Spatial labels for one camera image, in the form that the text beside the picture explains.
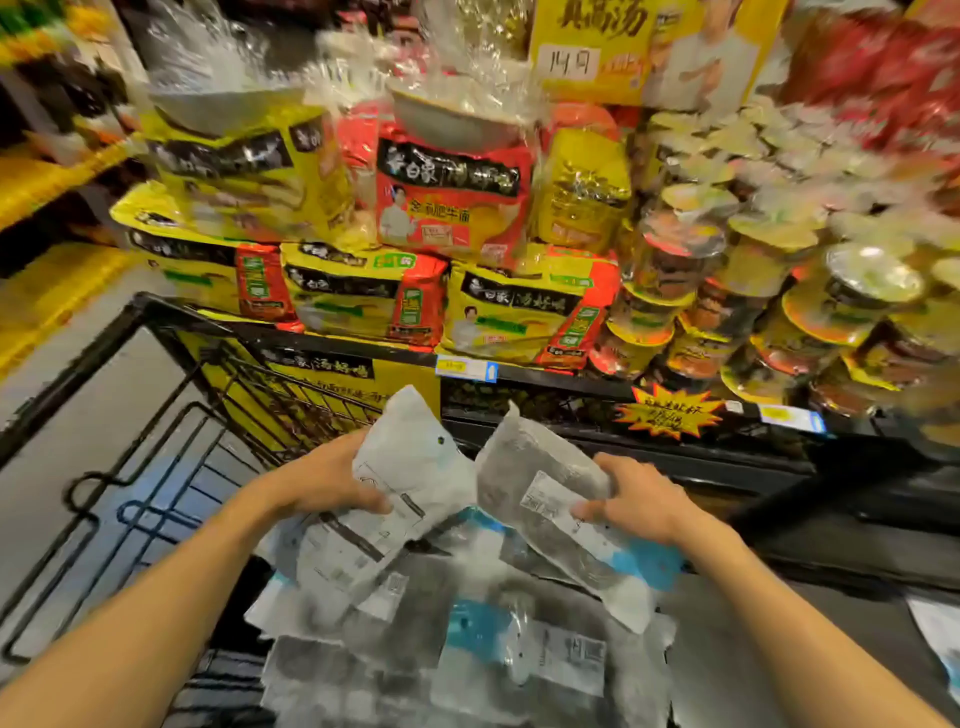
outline person's left hand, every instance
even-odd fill
[[[284,514],[292,511],[317,513],[336,508],[362,508],[372,513],[390,513],[387,497],[353,479],[353,458],[368,428],[341,435],[310,450],[262,477],[271,498]]]

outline orange starburst sign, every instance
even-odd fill
[[[618,404],[619,423],[629,423],[630,429],[645,429],[651,435],[667,435],[680,439],[684,433],[700,437],[700,428],[716,425],[720,418],[713,410],[723,402],[708,400],[710,392],[689,395],[683,389],[671,392],[654,384],[654,393],[647,394],[634,387],[636,403]]]

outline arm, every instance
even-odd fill
[[[573,515],[679,547],[733,605],[801,728],[947,728],[949,723],[780,581],[732,528],[654,466],[600,453],[617,496]]]
[[[241,488],[192,538],[0,692],[0,725],[160,725],[253,547],[277,520],[295,510],[389,510],[378,491],[350,475],[365,435],[338,438]]]

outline person's right hand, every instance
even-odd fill
[[[690,522],[705,515],[686,491],[650,463],[598,452],[593,462],[616,485],[616,496],[577,503],[570,514],[581,521],[609,522],[643,539],[678,546]]]

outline hand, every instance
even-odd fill
[[[263,475],[260,479],[281,513],[319,513],[335,508],[390,513],[393,506],[386,496],[353,479],[353,458],[367,432],[364,428],[341,435]]]
[[[616,484],[616,496],[577,503],[570,514],[581,521],[609,522],[643,539],[678,546],[700,510],[686,491],[650,463],[598,452],[593,462]]]

